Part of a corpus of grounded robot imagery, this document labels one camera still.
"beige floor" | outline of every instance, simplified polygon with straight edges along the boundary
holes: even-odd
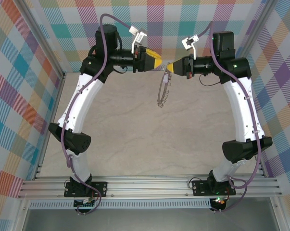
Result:
[[[204,87],[198,76],[173,75],[163,108],[157,94],[163,73],[112,73],[91,105],[83,132],[92,138],[88,164],[93,175],[207,174],[223,158],[222,143],[235,139],[227,95],[221,85]],[[76,87],[68,74],[55,121]],[[203,77],[206,84],[216,76]],[[251,173],[248,161],[239,173]],[[42,176],[68,176],[60,143],[50,138]]]

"colorful plaid wall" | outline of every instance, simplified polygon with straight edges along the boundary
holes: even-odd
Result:
[[[242,47],[266,0],[26,0],[50,46],[66,71],[79,71],[81,61],[95,44],[95,31],[102,13],[148,31],[143,43],[171,62],[189,54],[182,39],[203,31],[210,21],[214,30],[235,33],[236,48]],[[113,19],[124,48],[132,35]],[[209,54],[208,33],[198,42],[199,55]]]
[[[265,166],[286,195],[290,220],[290,0],[279,0],[248,59],[258,116],[274,141]]]
[[[13,0],[0,0],[0,231],[37,162],[59,83]]]

